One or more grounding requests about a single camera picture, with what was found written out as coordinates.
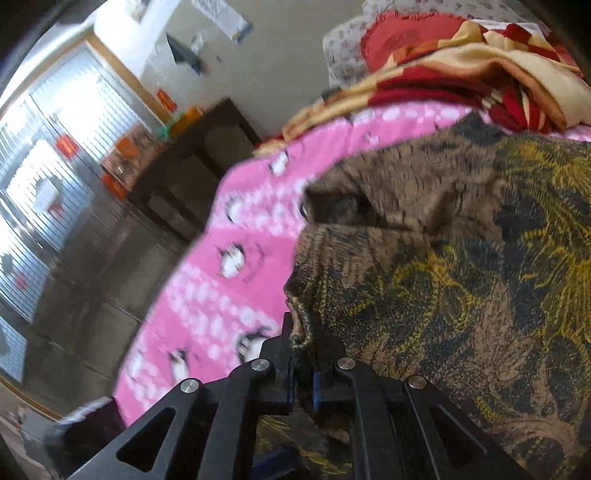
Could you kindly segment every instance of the wooden table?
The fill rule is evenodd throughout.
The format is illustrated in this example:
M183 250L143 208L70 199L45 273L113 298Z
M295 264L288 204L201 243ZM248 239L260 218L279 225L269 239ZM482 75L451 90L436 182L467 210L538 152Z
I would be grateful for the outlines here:
M195 124L187 128L151 163L127 197L159 227L171 231L184 242L189 242L192 238L183 236L155 212L150 207L150 200L153 196L164 199L186 221L198 229L203 228L203 222L171 189L187 174L180 168L180 162L193 155L199 158L218 181L222 178L225 168L215 162L205 146L207 133L218 127L238 127L253 146L261 142L260 137L234 103L229 98L224 98L216 106L207 110Z

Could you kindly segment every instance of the window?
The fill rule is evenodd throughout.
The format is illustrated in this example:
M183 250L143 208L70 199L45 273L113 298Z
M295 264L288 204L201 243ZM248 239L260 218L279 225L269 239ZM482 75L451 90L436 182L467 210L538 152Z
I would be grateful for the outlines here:
M31 98L44 116L56 120L100 161L134 124L143 123L148 130L159 124L152 116L140 119L132 98L124 100L118 86L88 47L81 46L33 89Z
M0 368L22 382L27 341L0 317Z
M34 321L50 265L78 218L100 197L93 172L137 123L151 132L161 126L87 45L55 64L0 119L0 368L17 381L27 347L19 332ZM66 134L80 146L74 158L56 148ZM43 188L54 204L39 208Z

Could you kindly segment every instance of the metal screw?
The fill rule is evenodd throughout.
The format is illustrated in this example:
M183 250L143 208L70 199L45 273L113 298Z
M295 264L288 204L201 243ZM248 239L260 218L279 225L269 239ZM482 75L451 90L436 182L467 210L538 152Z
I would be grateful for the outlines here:
M256 360L253 360L251 363L251 368L255 372L264 372L270 366L271 362L266 358L257 358Z
M425 380L425 377L421 377L420 375L413 375L412 377L408 377L408 385L413 387L415 390L422 390L427 386L427 380Z
M193 393L198 388L199 380L195 380L194 378L188 378L186 380L183 380L183 383L181 383L181 390L184 393Z
M355 366L355 360L344 356L343 358L339 358L336 364L341 370L351 370Z

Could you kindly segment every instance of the white wall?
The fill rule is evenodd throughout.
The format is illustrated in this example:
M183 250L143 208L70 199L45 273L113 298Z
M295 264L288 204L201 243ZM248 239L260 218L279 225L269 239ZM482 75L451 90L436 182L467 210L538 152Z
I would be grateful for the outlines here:
M137 78L154 44L180 0L152 0L137 23L126 12L126 0L107 0L95 12L95 35Z
M262 135L281 125L329 87L322 38L332 28L362 13L362 0L226 0L254 29L242 44L223 34L206 44L200 56L209 68L198 76L174 64L164 36L159 58L151 58L141 76L154 94L161 85L181 109L204 107L230 97ZM182 0L167 32L190 45L196 32L213 23Z

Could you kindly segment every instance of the pink blanket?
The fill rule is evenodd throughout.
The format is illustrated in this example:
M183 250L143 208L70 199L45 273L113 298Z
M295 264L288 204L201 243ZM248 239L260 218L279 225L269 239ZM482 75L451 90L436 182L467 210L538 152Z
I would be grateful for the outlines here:
M367 109L231 169L204 235L167 281L122 364L114 396L125 422L184 378L225 377L280 331L308 183L340 158L431 134L470 111L435 101ZM591 127L561 136L589 141Z

